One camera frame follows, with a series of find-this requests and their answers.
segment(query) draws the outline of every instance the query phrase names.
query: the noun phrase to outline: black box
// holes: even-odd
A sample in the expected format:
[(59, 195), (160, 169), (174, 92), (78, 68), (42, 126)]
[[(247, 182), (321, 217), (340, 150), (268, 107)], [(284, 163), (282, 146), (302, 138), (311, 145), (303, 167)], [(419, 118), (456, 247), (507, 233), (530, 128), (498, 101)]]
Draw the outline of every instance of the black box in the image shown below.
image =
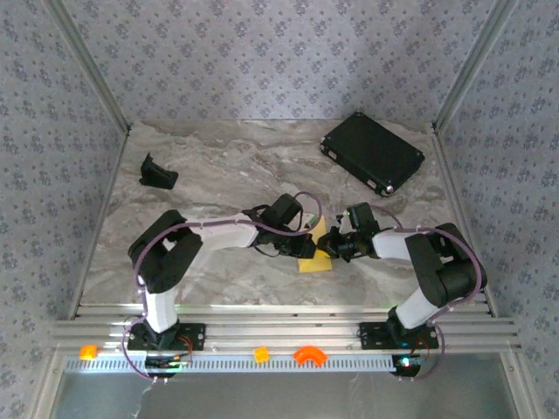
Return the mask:
[(360, 112), (326, 134), (321, 152), (381, 196), (392, 195), (425, 160), (420, 150)]

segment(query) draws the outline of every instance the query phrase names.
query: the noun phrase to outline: patterned wallpaper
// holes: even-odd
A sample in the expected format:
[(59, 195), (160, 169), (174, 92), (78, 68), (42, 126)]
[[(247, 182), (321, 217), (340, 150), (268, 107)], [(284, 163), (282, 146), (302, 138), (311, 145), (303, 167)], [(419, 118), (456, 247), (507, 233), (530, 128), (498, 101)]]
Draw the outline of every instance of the patterned wallpaper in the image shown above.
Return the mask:
[(0, 417), (65, 317), (121, 133), (39, 0), (0, 3)]
[(559, 5), (523, 1), (444, 134), (489, 278), (559, 417)]
[(423, 128), (493, 0), (65, 0), (128, 119)]

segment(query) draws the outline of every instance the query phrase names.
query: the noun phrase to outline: gray marble table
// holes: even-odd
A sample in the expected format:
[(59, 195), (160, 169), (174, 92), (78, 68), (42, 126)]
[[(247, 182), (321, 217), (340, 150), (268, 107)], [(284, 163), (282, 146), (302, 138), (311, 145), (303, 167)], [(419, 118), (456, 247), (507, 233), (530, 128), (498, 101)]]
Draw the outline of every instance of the gray marble table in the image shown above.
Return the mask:
[[(367, 201), (396, 213), (404, 225), (451, 221), (443, 183), (425, 133), (383, 123), (421, 149), (420, 170), (390, 198), (376, 196), (319, 152), (321, 137), (338, 120), (211, 121), (183, 123), (180, 136), (137, 123), (122, 156), (82, 303), (138, 301), (131, 243), (163, 211), (189, 219), (227, 216), (284, 192), (313, 191), (323, 202), (328, 227), (347, 205)], [(138, 183), (147, 152), (179, 173), (173, 190)], [(312, 201), (301, 199), (313, 210)], [(393, 222), (380, 214), (381, 227)], [(298, 273), (291, 258), (266, 258), (252, 249), (201, 255), (180, 284), (177, 302), (247, 305), (368, 305), (391, 307), (417, 287), (411, 266), (401, 261), (360, 258), (334, 261), (326, 272)]]

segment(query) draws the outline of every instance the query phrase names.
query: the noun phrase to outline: mounting plate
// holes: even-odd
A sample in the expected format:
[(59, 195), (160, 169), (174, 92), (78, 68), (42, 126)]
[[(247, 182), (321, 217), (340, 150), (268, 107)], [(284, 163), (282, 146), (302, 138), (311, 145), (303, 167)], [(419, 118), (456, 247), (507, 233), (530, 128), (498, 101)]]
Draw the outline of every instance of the mounting plate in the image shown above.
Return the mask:
[(361, 339), (361, 349), (429, 349), (438, 348), (437, 331), (434, 327), (422, 326), (414, 331), (410, 331), (395, 342), (387, 327), (387, 323), (365, 322), (359, 323), (357, 336)]
[[(176, 337), (184, 336), (192, 342), (193, 351), (203, 351), (204, 341), (206, 339), (206, 325), (204, 323), (179, 323), (176, 330)], [(148, 329), (143, 323), (139, 323), (132, 327), (130, 337), (128, 338), (128, 351), (155, 351), (158, 350), (157, 344), (153, 341)], [(165, 350), (168, 351), (188, 351), (184, 342), (175, 338)]]

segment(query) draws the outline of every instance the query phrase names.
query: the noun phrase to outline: orange clip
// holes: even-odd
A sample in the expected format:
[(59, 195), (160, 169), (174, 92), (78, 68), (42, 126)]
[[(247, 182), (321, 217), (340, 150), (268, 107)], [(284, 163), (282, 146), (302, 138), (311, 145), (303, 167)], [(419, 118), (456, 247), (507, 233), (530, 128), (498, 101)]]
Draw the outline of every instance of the orange clip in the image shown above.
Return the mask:
[(268, 362), (270, 360), (270, 355), (268, 354), (267, 347), (257, 347), (252, 352), (254, 353), (254, 361), (257, 364), (261, 362)]
[(299, 365), (303, 365), (305, 362), (311, 360), (319, 367), (328, 359), (326, 354), (324, 354), (319, 347), (302, 347), (293, 354), (293, 357), (295, 362)]
[(95, 345), (85, 345), (79, 350), (79, 358), (82, 361), (92, 361), (97, 358), (99, 349)]

